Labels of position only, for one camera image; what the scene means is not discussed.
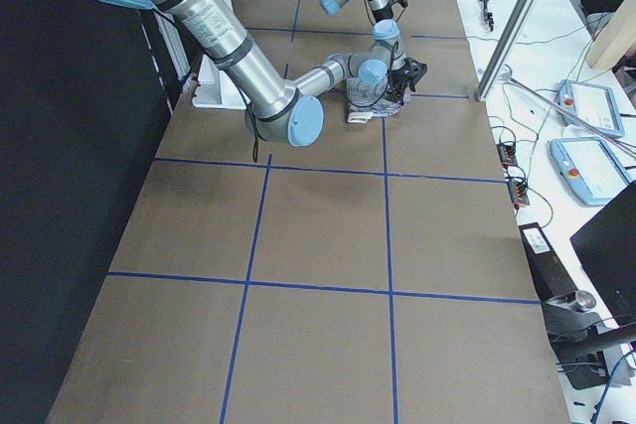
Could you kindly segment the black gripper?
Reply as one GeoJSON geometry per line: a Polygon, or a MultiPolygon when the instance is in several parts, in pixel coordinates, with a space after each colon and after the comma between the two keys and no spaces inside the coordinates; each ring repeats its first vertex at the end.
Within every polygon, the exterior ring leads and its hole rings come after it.
{"type": "Polygon", "coordinates": [[[390,71],[391,90],[389,100],[391,102],[409,102],[409,90],[411,82],[411,68],[402,67],[398,70],[390,71]]]}

